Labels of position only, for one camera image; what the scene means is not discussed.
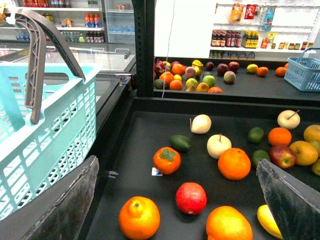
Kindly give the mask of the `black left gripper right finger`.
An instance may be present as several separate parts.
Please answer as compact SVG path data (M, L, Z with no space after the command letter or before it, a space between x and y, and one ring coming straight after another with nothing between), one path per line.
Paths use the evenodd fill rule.
M266 159L258 163L256 175L282 237L318 240L320 193Z

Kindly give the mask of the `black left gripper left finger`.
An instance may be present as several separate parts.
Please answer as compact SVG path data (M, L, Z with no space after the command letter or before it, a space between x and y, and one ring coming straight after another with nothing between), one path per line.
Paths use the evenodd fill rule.
M69 187L36 224L24 240L76 240L94 198L99 160L90 156Z

